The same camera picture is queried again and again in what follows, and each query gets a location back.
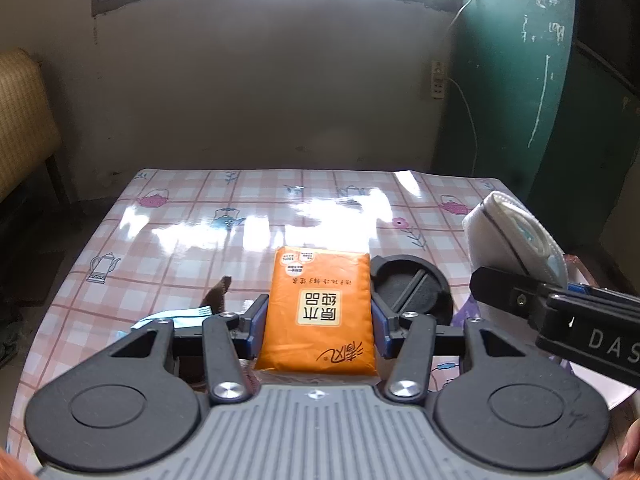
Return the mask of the woven bamboo chair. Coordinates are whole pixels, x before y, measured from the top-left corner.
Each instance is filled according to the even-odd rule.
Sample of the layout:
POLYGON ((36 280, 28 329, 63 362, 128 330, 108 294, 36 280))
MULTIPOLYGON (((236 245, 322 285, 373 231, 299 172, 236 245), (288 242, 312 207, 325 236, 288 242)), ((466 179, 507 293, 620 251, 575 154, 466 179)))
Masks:
POLYGON ((24 50, 0 58, 0 194, 4 200, 62 145, 39 64, 24 50))

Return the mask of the green door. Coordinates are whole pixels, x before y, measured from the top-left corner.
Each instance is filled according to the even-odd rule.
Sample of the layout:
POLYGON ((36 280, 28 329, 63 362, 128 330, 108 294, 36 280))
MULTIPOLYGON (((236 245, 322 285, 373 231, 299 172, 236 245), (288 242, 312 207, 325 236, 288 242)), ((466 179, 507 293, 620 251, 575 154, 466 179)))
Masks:
POLYGON ((433 168, 500 180, 566 248, 639 149, 639 0, 464 0, 433 168))

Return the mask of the wall power socket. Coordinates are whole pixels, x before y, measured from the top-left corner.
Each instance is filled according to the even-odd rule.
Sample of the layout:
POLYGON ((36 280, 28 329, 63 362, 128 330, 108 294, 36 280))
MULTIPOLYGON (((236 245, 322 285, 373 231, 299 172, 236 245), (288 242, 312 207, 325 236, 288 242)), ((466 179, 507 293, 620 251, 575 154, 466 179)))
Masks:
POLYGON ((446 81, 446 64, 433 61, 431 65, 431 97, 433 99, 442 100, 445 97, 446 81))

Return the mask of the light blue packet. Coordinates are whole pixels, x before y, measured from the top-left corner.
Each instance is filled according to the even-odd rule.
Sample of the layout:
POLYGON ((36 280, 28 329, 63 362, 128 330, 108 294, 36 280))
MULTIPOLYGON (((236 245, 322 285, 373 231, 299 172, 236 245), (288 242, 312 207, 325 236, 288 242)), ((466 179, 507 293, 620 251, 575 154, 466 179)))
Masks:
POLYGON ((142 318, 131 326, 132 330, 138 330, 146 324, 155 321, 171 321, 175 328, 191 328, 201 326, 203 321, 212 315, 212 309, 209 306, 198 307, 193 309, 166 310, 156 312, 142 318))

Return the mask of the white face mask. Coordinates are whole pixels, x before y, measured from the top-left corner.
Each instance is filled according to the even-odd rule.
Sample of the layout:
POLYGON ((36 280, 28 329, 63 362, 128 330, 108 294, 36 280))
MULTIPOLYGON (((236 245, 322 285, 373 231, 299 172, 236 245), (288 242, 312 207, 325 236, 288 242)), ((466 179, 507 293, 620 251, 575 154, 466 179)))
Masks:
POLYGON ((462 220, 473 271, 491 268, 567 288, 565 255, 516 198, 490 192, 462 220))

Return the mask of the brown sock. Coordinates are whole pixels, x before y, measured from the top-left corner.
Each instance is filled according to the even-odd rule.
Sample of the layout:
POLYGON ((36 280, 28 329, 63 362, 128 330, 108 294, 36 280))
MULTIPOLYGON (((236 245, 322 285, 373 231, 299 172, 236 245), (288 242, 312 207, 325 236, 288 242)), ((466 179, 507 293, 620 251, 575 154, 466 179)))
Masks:
POLYGON ((221 314, 224 312, 224 296, 226 296, 231 283, 231 276, 223 276, 216 285, 206 292, 206 295, 202 300, 201 307, 207 308, 211 315, 221 314))

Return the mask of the pink checkered tablecloth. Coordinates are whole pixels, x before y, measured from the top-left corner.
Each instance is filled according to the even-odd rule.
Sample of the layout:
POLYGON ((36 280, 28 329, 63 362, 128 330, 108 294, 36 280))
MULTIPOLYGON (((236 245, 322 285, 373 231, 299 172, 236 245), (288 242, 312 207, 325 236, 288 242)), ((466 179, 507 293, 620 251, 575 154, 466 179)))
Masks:
POLYGON ((413 171, 160 170, 132 180, 73 265, 34 341, 9 441, 34 479, 607 479, 624 436, 578 365, 536 330, 480 315, 463 218, 497 179, 413 171), (224 312, 270 294, 284 247, 412 255, 445 275, 462 356, 412 319, 373 377, 273 373, 204 324, 174 323, 232 277, 224 312))

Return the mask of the black round lid cup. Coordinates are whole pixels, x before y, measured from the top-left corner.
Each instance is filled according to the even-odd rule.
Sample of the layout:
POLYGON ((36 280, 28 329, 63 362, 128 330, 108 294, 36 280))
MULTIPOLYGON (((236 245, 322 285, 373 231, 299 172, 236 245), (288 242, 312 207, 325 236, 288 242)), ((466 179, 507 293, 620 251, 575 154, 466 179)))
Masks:
POLYGON ((375 256, 370 262, 371 296, 385 313, 428 314, 449 325, 454 300, 439 268, 412 255, 375 256))

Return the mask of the orange tissue pack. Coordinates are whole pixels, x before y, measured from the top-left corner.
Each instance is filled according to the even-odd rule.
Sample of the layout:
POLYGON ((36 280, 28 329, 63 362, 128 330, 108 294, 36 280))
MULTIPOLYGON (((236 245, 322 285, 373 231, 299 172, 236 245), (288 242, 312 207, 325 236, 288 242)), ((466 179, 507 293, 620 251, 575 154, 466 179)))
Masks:
POLYGON ((370 256, 280 248, 256 367, 273 373, 375 376, 370 256))

